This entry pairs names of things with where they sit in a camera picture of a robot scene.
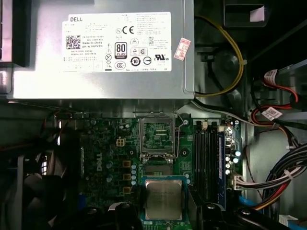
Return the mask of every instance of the motherboard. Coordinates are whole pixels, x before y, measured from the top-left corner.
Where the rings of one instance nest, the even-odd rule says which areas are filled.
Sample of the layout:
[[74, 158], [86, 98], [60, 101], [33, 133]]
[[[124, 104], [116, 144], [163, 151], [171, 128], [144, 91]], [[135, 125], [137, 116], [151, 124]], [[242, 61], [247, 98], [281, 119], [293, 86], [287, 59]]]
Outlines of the motherboard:
[[240, 170], [239, 127], [219, 119], [84, 120], [80, 192], [104, 210], [137, 201], [146, 230], [191, 229], [188, 186], [226, 206], [227, 176]]

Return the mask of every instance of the white connector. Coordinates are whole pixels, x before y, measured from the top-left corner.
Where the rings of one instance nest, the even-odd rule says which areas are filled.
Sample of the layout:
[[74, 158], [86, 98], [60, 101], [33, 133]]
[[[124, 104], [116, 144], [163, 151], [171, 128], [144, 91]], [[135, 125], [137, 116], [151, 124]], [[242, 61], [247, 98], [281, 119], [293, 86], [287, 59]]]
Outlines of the white connector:
[[232, 173], [231, 174], [231, 186], [236, 191], [243, 191], [243, 187], [236, 184], [238, 179], [243, 181], [243, 176], [237, 173]]

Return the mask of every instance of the power supply label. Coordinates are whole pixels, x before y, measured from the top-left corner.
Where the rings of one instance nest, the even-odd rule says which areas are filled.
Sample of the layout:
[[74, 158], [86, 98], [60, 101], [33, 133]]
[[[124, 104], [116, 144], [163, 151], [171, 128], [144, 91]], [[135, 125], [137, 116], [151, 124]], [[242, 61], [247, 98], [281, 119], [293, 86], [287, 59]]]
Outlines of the power supply label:
[[71, 14], [62, 58], [64, 72], [171, 71], [171, 13]]

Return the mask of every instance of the sticker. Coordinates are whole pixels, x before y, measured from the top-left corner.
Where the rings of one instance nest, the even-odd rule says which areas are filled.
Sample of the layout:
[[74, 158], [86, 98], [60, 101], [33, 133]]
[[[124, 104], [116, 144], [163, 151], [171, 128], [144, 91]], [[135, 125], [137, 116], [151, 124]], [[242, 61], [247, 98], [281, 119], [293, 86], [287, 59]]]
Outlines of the sticker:
[[71, 14], [62, 23], [62, 71], [172, 70], [170, 12]]
[[264, 22], [265, 20], [265, 9], [264, 6], [255, 9], [249, 13], [249, 21], [251, 23], [256, 23], [256, 22]]
[[268, 82], [271, 85], [276, 85], [276, 83], [275, 83], [276, 74], [277, 74], [277, 69], [266, 72], [264, 74], [265, 81]]
[[267, 110], [262, 112], [262, 115], [264, 115], [267, 119], [272, 121], [276, 118], [279, 118], [283, 114], [278, 110], [274, 109], [273, 107], [269, 107]]
[[189, 41], [185, 38], [181, 38], [179, 45], [177, 47], [177, 50], [175, 52], [174, 58], [177, 58], [177, 59], [183, 61], [184, 58], [186, 57], [186, 53], [188, 51], [190, 43], [191, 43], [191, 41]]

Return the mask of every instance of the gray power supply casing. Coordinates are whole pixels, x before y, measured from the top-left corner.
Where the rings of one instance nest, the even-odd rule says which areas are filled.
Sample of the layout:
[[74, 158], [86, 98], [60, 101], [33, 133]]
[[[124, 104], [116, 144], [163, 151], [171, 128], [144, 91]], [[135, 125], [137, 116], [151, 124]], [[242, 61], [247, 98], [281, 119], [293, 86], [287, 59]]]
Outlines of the gray power supply casing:
[[[173, 111], [194, 98], [193, 1], [35, 0], [31, 12], [30, 66], [14, 69], [9, 99], [39, 99], [45, 104], [60, 101], [61, 105], [69, 102], [83, 110], [158, 112]], [[170, 12], [171, 71], [61, 70], [62, 23], [69, 15], [134, 12]], [[181, 38], [191, 41], [184, 60], [174, 58]]]

